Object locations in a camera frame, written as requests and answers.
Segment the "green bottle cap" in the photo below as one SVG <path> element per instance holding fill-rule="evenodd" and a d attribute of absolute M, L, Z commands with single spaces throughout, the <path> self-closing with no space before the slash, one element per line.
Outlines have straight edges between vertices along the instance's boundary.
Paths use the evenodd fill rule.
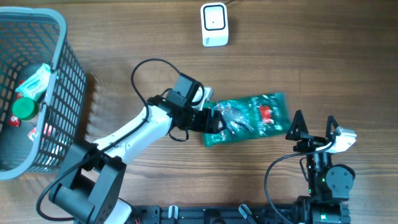
<path fill-rule="evenodd" d="M 23 121 L 34 118 L 38 112 L 39 105 L 28 97 L 19 98 L 12 106 L 12 113 Z"/>

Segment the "bottle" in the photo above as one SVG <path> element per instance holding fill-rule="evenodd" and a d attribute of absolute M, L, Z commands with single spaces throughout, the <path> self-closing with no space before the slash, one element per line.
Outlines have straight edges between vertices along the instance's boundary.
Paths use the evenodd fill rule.
<path fill-rule="evenodd" d="M 12 113 L 22 121 L 36 127 L 39 120 L 39 104 L 28 97 L 22 97 L 14 102 Z"/>

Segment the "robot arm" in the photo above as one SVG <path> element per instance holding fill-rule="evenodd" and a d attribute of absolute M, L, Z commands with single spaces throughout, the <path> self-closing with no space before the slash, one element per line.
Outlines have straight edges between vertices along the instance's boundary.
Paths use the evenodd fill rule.
<path fill-rule="evenodd" d="M 220 111 L 203 108 L 210 99 L 211 88 L 179 74 L 176 85 L 165 98 L 161 95 L 149 98 L 142 112 L 115 133 L 94 144 L 80 141 L 71 145 L 58 172 L 56 180 L 59 180 L 52 183 L 49 193 L 52 203 L 73 216 L 63 221 L 124 223 L 132 212 L 127 203 L 118 199 L 127 164 L 174 127 L 202 133 L 218 133 L 226 127 Z M 96 182 L 85 177 L 82 169 L 97 171 Z M 41 213 L 40 203 L 39 199 L 39 214 L 55 221 L 56 218 Z"/>
<path fill-rule="evenodd" d="M 270 223 L 279 223 L 278 220 L 282 218 L 284 223 L 349 224 L 349 210 L 343 202 L 349 200 L 355 172 L 343 164 L 333 165 L 331 156 L 346 151 L 354 144 L 355 131 L 339 126 L 334 117 L 329 116 L 325 137 L 309 135 L 303 114 L 298 110 L 286 140 L 297 142 L 293 147 L 297 154 L 293 156 L 305 156 L 307 159 L 306 180 L 310 196 L 299 196 L 291 211 L 282 214 L 282 210 L 276 209 L 266 190 L 269 203 L 275 211 L 274 218 L 269 220 Z"/>
<path fill-rule="evenodd" d="M 202 111 L 204 102 L 208 101 L 213 93 L 211 87 L 205 87 L 205 95 L 202 98 L 202 89 L 199 88 L 193 98 L 193 101 L 201 101 L 198 105 L 192 106 L 193 109 Z M 111 142 L 120 139 L 132 129 L 137 127 L 145 118 L 146 108 L 136 116 L 133 120 L 121 127 L 119 130 L 106 136 L 105 138 L 97 139 L 94 143 L 98 145 L 98 149 L 102 150 Z M 149 118 L 140 129 L 135 133 L 119 142 L 115 147 L 107 150 L 105 153 L 111 157 L 120 157 L 125 164 L 130 164 L 147 146 L 152 144 L 159 138 L 162 138 L 173 125 L 173 117 L 171 117 L 165 110 L 158 106 L 149 106 Z"/>

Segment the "wire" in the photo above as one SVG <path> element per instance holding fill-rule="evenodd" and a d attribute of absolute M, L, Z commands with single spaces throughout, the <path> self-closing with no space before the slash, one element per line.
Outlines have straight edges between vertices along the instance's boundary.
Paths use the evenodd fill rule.
<path fill-rule="evenodd" d="M 324 149 L 322 149 L 322 150 L 319 150 L 319 151 L 295 153 L 295 154 L 290 154 L 290 155 L 287 155 L 287 156 L 282 156 L 281 158 L 275 160 L 275 161 L 268 167 L 267 172 L 266 172 L 266 176 L 265 176 L 265 178 L 264 178 L 264 190 L 266 191 L 266 196 L 267 196 L 269 205 L 275 210 L 276 214 L 278 214 L 281 218 L 283 218 L 287 223 L 293 224 L 288 218 L 284 217 L 283 214 L 281 214 L 281 213 L 278 211 L 278 209 L 275 207 L 274 203 L 272 203 L 271 197 L 269 196 L 268 188 L 267 188 L 267 180 L 268 180 L 269 172 L 271 171 L 272 167 L 273 167 L 275 164 L 277 164 L 277 163 L 280 162 L 280 161 L 283 161 L 284 159 L 288 159 L 288 158 L 296 157 L 296 156 L 308 156 L 308 155 L 313 155 L 313 154 L 318 154 L 318 153 L 321 153 L 321 152 L 325 152 L 325 151 L 329 150 L 334 144 L 335 144 L 335 141 L 333 140 L 333 141 L 329 142 L 329 145 L 328 145 L 326 148 L 324 148 Z"/>
<path fill-rule="evenodd" d="M 174 141 L 185 142 L 186 140 L 189 139 L 188 129 L 185 129 L 185 139 L 178 139 L 178 138 L 172 136 L 172 134 L 170 133 L 170 131 L 169 131 L 169 136 L 170 136 L 170 138 L 173 139 Z"/>
<path fill-rule="evenodd" d="M 302 162 L 303 159 L 306 159 L 306 157 L 303 157 L 300 159 L 300 168 L 301 168 L 301 171 L 303 172 L 305 181 L 308 182 L 308 177 L 307 177 L 307 174 L 305 173 L 305 169 L 304 169 L 303 162 Z"/>
<path fill-rule="evenodd" d="M 160 94 L 161 96 L 165 95 L 168 91 L 172 90 L 172 88 L 167 88 L 163 91 L 162 94 Z"/>
<path fill-rule="evenodd" d="M 224 3 L 224 5 L 228 5 L 231 2 L 235 2 L 236 0 L 229 0 L 228 2 Z"/>
<path fill-rule="evenodd" d="M 136 132 L 139 128 L 141 128 L 147 121 L 148 121 L 148 117 L 149 117 L 149 106 L 146 102 L 146 100 L 144 99 L 144 97 L 142 97 L 142 95 L 139 93 L 136 85 L 134 84 L 134 75 L 136 73 L 136 70 L 144 63 L 146 62 L 151 62 L 151 61 L 159 61 L 159 62 L 164 62 L 168 65 L 170 65 L 172 68 L 174 68 L 174 70 L 180 74 L 180 71 L 178 70 L 177 67 L 175 67 L 173 64 L 171 64 L 170 62 L 161 59 L 161 58 L 150 58 L 147 60 L 143 60 L 142 62 L 140 62 L 132 71 L 131 73 L 131 85 L 134 89 L 134 91 L 137 93 L 138 97 L 141 99 L 141 101 L 143 102 L 145 109 L 146 109 L 146 115 L 145 118 L 142 120 L 142 122 L 140 124 L 138 124 L 138 126 L 136 126 L 133 130 L 131 130 L 130 132 L 128 132 L 127 134 L 125 134 L 123 137 L 119 138 L 118 140 L 116 140 L 115 142 L 111 142 L 108 146 L 106 146 L 104 149 L 98 151 L 97 153 L 95 153 L 94 155 L 87 157 L 85 159 L 83 159 L 81 162 L 75 164 L 74 166 L 72 166 L 71 168 L 69 168 L 67 171 L 65 171 L 64 173 L 62 173 L 61 175 L 59 175 L 53 182 L 51 182 L 51 184 L 49 184 L 44 190 L 43 192 L 40 194 L 39 198 L 37 199 L 37 203 L 36 203 L 36 212 L 43 217 L 46 220 L 49 221 L 53 221 L 53 222 L 65 222 L 65 221 L 74 221 L 76 220 L 73 217 L 69 217 L 69 218 L 54 218 L 54 217 L 50 217 L 48 215 L 46 215 L 43 211 L 41 211 L 41 204 L 42 201 L 45 197 L 45 195 L 57 184 L 59 183 L 63 178 L 65 178 L 68 174 L 70 174 L 71 172 L 73 172 L 75 169 L 81 168 L 82 166 L 84 166 L 85 164 L 89 163 L 90 161 L 92 161 L 95 157 L 99 156 L 100 154 L 104 154 L 107 150 L 111 149 L 112 147 L 116 146 L 119 142 L 123 141 L 124 139 L 126 139 L 128 136 L 132 135 L 134 132 Z"/>

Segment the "wire mesh basket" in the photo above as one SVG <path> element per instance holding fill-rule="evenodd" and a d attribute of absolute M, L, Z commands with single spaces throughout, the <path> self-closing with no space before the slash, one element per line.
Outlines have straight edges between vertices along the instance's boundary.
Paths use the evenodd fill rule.
<path fill-rule="evenodd" d="M 52 74 L 34 128 L 9 125 L 19 83 L 40 66 Z M 58 170 L 78 129 L 86 75 L 67 40 L 67 23 L 52 9 L 0 7 L 0 180 Z"/>

